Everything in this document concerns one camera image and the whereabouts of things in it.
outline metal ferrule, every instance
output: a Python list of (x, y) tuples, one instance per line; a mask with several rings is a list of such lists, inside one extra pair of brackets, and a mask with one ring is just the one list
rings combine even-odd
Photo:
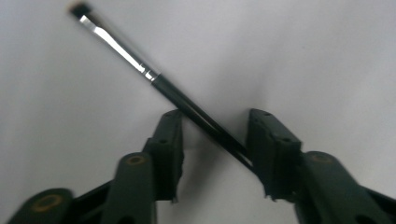
[(136, 54), (128, 48), (126, 44), (120, 41), (114, 33), (104, 25), (101, 19), (95, 15), (94, 12), (89, 12), (78, 20), (88, 30), (105, 41), (111, 48), (113, 48), (123, 59), (125, 59), (134, 69), (136, 69), (143, 77), (150, 82), (154, 81), (159, 75), (155, 73), (148, 65), (144, 64)]

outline black bristles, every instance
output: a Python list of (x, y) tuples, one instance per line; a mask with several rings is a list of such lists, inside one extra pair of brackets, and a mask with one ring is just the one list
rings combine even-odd
[(70, 7), (70, 13), (75, 15), (78, 19), (91, 12), (91, 7), (86, 3), (77, 3)]

